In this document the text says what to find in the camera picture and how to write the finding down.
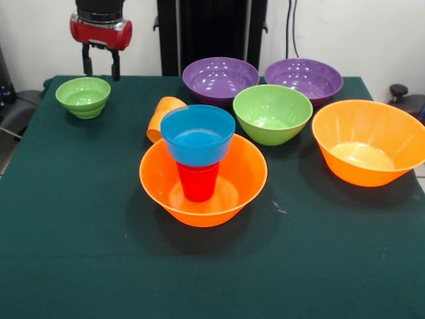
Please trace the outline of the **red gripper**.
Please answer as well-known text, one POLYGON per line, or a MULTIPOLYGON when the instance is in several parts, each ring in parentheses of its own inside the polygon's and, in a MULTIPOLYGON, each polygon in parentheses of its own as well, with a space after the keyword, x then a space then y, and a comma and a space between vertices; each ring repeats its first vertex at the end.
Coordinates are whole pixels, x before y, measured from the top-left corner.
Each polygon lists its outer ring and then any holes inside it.
POLYGON ((120 79, 119 51, 125 50, 131 41, 133 26, 130 20, 121 19, 116 23, 95 24, 83 20, 75 11, 70 17, 70 32, 73 39, 82 44, 84 74, 92 76, 90 45, 100 45, 111 50, 112 80, 120 79))

